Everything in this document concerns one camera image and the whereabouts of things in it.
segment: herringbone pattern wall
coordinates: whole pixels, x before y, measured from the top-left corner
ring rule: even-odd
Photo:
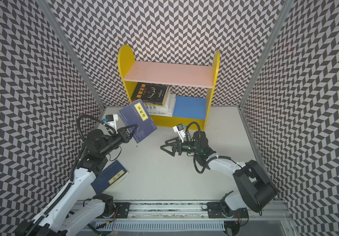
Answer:
[[[339,0],[298,0],[244,112],[302,235],[339,235]]]
[[[100,112],[35,2],[0,1],[0,235],[58,192],[80,148],[75,119]]]
[[[283,0],[49,0],[54,15],[106,105],[127,105],[117,55],[136,60],[212,65],[221,51],[214,105],[238,105]],[[182,96],[206,89],[173,86]]]

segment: book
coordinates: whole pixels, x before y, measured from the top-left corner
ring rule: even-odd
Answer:
[[[172,117],[172,113],[164,113],[164,112],[160,112],[160,111],[149,111],[148,113],[150,115],[152,115],[152,116],[168,116],[168,117]]]
[[[100,173],[91,183],[91,186],[94,188],[96,195],[99,193],[108,194],[128,174],[128,171],[116,160]]]
[[[172,117],[173,111],[175,109],[175,104],[176,104],[176,95],[170,94],[168,96],[168,108],[157,107],[155,109],[147,109],[147,111],[150,115]]]
[[[133,138],[137,143],[157,129],[141,99],[117,111],[117,114],[126,126],[138,125],[137,130],[133,134]]]
[[[176,95],[169,93],[168,98],[164,106],[154,106],[145,104],[144,106],[149,112],[157,111],[157,112],[164,112],[164,113],[172,113],[172,107],[175,105]]]
[[[136,101],[141,99],[146,104],[164,106],[168,97],[168,91],[168,85],[139,82],[134,89],[131,100]]]

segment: blue book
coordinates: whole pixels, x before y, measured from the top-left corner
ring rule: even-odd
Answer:
[[[125,126],[138,125],[138,128],[133,135],[133,138],[137,143],[141,142],[145,137],[157,129],[141,99],[138,99],[132,104],[117,111],[117,114],[120,116]]]
[[[119,161],[114,161],[101,172],[101,174],[91,183],[96,195],[106,191],[106,194],[128,175],[128,171]]]

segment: yellow bookshelf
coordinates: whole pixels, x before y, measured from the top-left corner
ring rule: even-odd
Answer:
[[[157,126],[173,127],[196,121],[201,130],[205,130],[217,83],[219,59],[217,50],[212,66],[141,62],[136,61],[133,50],[124,45],[119,51],[118,67],[130,103],[138,82],[207,88],[206,98],[176,96],[173,117],[150,115]]]

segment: yellow label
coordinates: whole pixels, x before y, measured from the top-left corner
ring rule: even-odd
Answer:
[[[112,184],[114,181],[116,181],[121,175],[123,175],[125,172],[123,170],[121,170],[120,172],[118,172],[113,178],[111,178],[109,180],[109,183]]]
[[[141,116],[142,120],[146,120],[148,117],[146,113],[144,112],[144,108],[142,107],[142,104],[139,102],[135,104],[134,106],[137,109],[138,114]]]

